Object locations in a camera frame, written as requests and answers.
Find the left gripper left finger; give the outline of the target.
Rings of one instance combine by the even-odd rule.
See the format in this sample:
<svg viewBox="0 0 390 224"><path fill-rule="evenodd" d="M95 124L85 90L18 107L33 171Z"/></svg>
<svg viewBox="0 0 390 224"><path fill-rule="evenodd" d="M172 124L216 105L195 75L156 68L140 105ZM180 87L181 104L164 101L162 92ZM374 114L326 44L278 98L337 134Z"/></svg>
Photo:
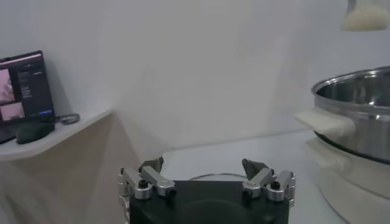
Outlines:
<svg viewBox="0 0 390 224"><path fill-rule="evenodd" d="M145 161L138 170L122 168L118 174L118 197L128 200L135 197L137 200L148 200L152 194L168 200L176 196L176 184L160 174L163 158L159 157Z"/></svg>

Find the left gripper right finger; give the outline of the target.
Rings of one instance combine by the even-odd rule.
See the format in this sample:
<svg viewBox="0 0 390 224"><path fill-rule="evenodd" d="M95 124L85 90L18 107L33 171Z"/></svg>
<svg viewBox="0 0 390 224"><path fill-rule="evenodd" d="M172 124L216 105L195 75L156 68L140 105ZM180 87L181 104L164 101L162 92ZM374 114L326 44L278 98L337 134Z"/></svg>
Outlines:
<svg viewBox="0 0 390 224"><path fill-rule="evenodd" d="M287 201L289 207L295 204L296 176L292 171L283 170L276 174L265 163L242 159L247 181L243 182L242 196L246 203L255 198L266 197L267 200L281 203Z"/></svg>

